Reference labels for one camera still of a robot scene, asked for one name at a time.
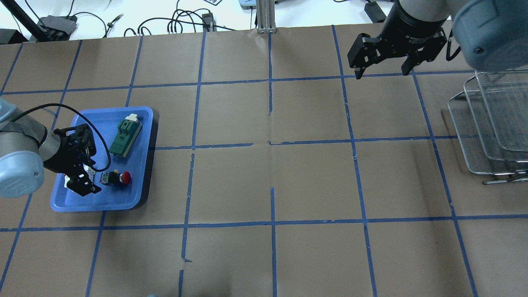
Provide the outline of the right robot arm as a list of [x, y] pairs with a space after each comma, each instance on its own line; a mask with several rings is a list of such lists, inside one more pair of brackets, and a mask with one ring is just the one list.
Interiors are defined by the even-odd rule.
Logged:
[[468, 66], [500, 72], [526, 66], [526, 0], [396, 0], [381, 33], [359, 34], [347, 53], [360, 79], [366, 68], [405, 57], [403, 75], [434, 61], [455, 39]]

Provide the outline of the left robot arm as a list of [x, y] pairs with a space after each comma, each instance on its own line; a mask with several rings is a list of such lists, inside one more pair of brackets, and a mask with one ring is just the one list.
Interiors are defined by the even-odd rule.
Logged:
[[34, 193], [45, 180], [45, 169], [67, 176], [66, 187], [86, 196], [100, 192], [87, 168], [96, 172], [94, 135], [100, 132], [82, 114], [81, 125], [50, 130], [30, 116], [49, 107], [43, 104], [21, 111], [2, 99], [0, 133], [0, 195], [18, 198]]

